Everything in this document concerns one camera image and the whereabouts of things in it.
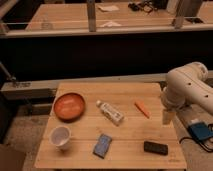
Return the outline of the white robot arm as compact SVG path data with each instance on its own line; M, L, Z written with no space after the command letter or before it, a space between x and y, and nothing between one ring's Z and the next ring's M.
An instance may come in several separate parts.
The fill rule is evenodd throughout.
M201 62L174 68L166 74L166 87L161 93L164 124L169 124L186 102L195 103L213 115L213 88L205 83L208 69Z

